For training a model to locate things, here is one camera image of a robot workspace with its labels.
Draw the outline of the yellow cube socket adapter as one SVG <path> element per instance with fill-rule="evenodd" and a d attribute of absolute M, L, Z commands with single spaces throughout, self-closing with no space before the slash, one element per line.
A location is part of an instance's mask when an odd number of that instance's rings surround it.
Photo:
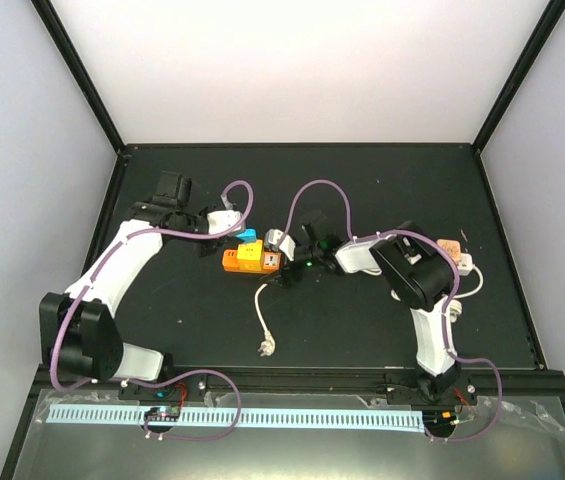
<path fill-rule="evenodd" d="M 262 269 L 263 241 L 238 246 L 236 259 L 241 271 L 256 272 Z"/>

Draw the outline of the orange power strip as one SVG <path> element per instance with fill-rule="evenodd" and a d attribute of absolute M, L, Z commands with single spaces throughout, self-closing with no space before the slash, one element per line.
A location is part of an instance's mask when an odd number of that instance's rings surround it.
<path fill-rule="evenodd" d="M 222 256 L 222 267 L 226 272 L 268 274 L 278 271 L 281 265 L 281 254 L 270 251 L 247 253 L 238 249 L 227 249 Z"/>

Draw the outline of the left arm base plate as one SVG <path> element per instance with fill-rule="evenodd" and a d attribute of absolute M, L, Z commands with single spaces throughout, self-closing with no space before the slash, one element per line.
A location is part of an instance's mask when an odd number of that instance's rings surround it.
<path fill-rule="evenodd" d="M 206 391 L 209 374 L 199 370 L 192 372 L 172 371 L 162 375 L 157 383 L 168 384 L 161 387 L 146 387 L 137 383 L 130 383 L 121 387 L 118 397 L 121 400 L 137 400 L 139 402 L 167 402 L 178 403 L 196 400 Z"/>

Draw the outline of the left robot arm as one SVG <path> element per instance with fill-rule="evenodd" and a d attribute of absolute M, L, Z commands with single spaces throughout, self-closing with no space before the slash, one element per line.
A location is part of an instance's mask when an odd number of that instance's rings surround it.
<path fill-rule="evenodd" d="M 162 173 L 155 193 L 129 208 L 95 263 L 64 292 L 43 297 L 39 304 L 41 349 L 56 390 L 70 391 L 60 381 L 66 372 L 77 376 L 77 386 L 118 379 L 140 381 L 155 399 L 175 391 L 177 376 L 165 367 L 165 354 L 124 341 L 116 313 L 136 277 L 168 240 L 208 246 L 240 231 L 242 214 L 226 194 L 221 196 L 220 208 L 189 212 L 191 188 L 190 178 Z"/>

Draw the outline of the blue plug adapter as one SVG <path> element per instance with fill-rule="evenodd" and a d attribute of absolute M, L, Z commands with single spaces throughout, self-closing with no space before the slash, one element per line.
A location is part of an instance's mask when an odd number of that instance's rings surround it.
<path fill-rule="evenodd" d="M 237 234 L 235 238 L 244 244 L 250 244 L 258 240 L 258 235 L 254 228 L 246 228 L 244 231 Z"/>

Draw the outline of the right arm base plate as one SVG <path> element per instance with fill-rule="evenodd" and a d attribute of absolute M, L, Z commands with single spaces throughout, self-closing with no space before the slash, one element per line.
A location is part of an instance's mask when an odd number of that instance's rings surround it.
<path fill-rule="evenodd" d="M 469 378 L 458 369 L 434 377 L 419 369 L 395 370 L 385 374 L 378 391 L 393 402 L 412 406 L 456 406 L 477 404 L 474 393 L 468 391 Z"/>

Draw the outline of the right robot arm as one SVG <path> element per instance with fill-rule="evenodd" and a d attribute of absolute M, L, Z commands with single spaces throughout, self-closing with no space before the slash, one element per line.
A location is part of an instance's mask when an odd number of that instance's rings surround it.
<path fill-rule="evenodd" d="M 364 274 L 384 279 L 413 321 L 415 390 L 429 404 L 447 397 L 459 372 L 448 320 L 448 296 L 457 290 L 457 273 L 441 247 L 412 221 L 389 232 L 345 240 L 320 210 L 301 218 L 301 231 L 302 239 L 282 230 L 267 231 L 264 245 L 281 260 L 276 271 L 263 275 L 262 283 L 291 288 L 310 269 L 339 278 Z"/>

